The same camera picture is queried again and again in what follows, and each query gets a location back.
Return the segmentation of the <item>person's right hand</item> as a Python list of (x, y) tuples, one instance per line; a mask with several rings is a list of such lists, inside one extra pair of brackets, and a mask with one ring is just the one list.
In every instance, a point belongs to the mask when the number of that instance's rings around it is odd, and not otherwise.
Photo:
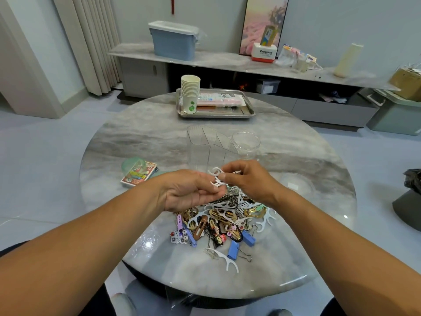
[(236, 160), (222, 166), (224, 173), (239, 174), (239, 187), (256, 202), (274, 208), (281, 185), (256, 160)]

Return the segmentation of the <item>bunch of white floss picks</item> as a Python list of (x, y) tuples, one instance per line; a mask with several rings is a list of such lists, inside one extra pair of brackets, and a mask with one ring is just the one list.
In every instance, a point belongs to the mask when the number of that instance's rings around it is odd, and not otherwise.
[(211, 180), (211, 184), (216, 186), (216, 187), (220, 187), (220, 186), (226, 186), (227, 189), (230, 188), (230, 185), (224, 181), (222, 181), (219, 178), (219, 174), (223, 173), (223, 171), (219, 168), (219, 167), (215, 167), (212, 170), (208, 170), (208, 174), (210, 174), (211, 176), (213, 176), (213, 179)]

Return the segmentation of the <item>person's left forearm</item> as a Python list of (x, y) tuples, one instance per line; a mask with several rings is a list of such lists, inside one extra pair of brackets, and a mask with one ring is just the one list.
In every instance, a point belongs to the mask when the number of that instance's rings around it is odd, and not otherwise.
[(0, 316), (80, 314), (176, 190), (160, 175), (3, 255)]

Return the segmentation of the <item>pile of hair clips and picks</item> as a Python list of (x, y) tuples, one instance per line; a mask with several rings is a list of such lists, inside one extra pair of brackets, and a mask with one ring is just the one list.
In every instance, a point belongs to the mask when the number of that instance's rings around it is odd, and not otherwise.
[(231, 186), (225, 196), (214, 202), (176, 212), (175, 229), (170, 233), (172, 244), (180, 244), (177, 242), (178, 214), (182, 215), (197, 243), (206, 236), (215, 249), (222, 247), (227, 240), (244, 243), (242, 230), (245, 229), (254, 237), (276, 220), (273, 209), (254, 201), (237, 186)]

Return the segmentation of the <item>purple hair clip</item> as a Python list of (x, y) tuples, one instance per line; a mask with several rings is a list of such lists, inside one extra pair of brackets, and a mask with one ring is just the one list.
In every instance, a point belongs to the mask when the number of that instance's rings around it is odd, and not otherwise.
[(193, 238), (191, 231), (187, 228), (185, 222), (183, 221), (182, 215), (177, 215), (177, 229), (178, 229), (178, 240), (180, 244), (190, 243), (192, 247), (197, 247), (197, 242)]

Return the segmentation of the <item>blue binder clip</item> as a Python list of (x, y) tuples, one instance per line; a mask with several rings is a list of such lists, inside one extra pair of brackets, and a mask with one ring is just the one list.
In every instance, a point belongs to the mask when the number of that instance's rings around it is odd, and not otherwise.
[(256, 239), (245, 229), (241, 231), (241, 234), (243, 236), (243, 242), (249, 246), (253, 247), (255, 245)]
[(243, 250), (240, 249), (240, 243), (231, 241), (229, 250), (227, 253), (227, 257), (233, 261), (237, 260), (238, 258), (242, 258), (247, 260), (248, 262), (252, 261), (252, 256), (246, 254)]

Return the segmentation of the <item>single white floss pick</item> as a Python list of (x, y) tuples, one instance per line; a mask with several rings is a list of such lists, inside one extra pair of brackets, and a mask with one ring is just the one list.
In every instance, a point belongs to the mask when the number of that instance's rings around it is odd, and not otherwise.
[(230, 259), (227, 255), (221, 253), (218, 250), (212, 249), (212, 248), (204, 248), (204, 252), (206, 252), (208, 255), (210, 255), (211, 257), (213, 257), (214, 259), (216, 258), (221, 258), (225, 261), (226, 264), (226, 271), (229, 271), (229, 267), (230, 265), (234, 266), (235, 272), (237, 274), (239, 274), (239, 268), (238, 265), (236, 264), (236, 262), (233, 259)]

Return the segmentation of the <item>stack of paper cups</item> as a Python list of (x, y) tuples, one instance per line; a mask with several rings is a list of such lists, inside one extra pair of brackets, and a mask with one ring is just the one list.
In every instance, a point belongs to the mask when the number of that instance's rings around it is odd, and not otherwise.
[(181, 77), (183, 111), (187, 114), (194, 114), (197, 111), (200, 81), (201, 79), (198, 76), (191, 74)]

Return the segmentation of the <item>red and white box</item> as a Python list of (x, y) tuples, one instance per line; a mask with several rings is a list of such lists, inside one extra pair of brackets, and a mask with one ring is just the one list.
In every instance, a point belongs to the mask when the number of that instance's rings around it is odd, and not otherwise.
[(253, 44), (251, 60), (262, 63), (273, 63), (276, 59), (278, 48), (275, 45), (265, 46), (257, 42)]

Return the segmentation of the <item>blue storage bin white lid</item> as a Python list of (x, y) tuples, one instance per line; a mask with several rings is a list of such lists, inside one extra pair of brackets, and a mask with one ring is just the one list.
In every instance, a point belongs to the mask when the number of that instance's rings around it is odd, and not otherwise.
[(148, 27), (155, 55), (182, 61), (195, 59), (202, 33), (198, 27), (162, 20), (150, 22)]

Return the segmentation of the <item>yellow green carton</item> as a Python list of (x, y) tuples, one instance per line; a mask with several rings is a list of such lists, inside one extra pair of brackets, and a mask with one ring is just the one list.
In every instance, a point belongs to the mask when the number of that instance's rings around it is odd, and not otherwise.
[(277, 26), (267, 25), (265, 26), (264, 33), (262, 35), (260, 45), (265, 47), (271, 47), (277, 35)]

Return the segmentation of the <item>person's white shoe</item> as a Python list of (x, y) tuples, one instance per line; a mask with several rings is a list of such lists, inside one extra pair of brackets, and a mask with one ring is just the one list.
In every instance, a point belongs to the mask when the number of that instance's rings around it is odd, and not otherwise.
[(137, 316), (134, 303), (125, 293), (116, 293), (110, 297), (116, 316)]

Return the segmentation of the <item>cream cylinder vase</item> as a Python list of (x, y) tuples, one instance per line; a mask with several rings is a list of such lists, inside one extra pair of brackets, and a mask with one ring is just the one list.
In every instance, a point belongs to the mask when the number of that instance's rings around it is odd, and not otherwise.
[(352, 43), (334, 68), (333, 75), (339, 78), (348, 77), (363, 48), (364, 45)]

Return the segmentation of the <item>grey trash can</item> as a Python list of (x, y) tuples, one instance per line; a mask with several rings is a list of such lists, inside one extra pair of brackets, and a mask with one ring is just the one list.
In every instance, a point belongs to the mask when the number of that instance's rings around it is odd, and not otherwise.
[(397, 216), (411, 228), (421, 232), (421, 195), (408, 190), (392, 202)]

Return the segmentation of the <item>brown cardboard box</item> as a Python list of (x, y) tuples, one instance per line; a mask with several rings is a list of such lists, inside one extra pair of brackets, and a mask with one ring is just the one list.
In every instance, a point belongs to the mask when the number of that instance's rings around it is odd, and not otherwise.
[(394, 90), (400, 97), (421, 102), (421, 69), (398, 68), (389, 79), (389, 83), (400, 89)]

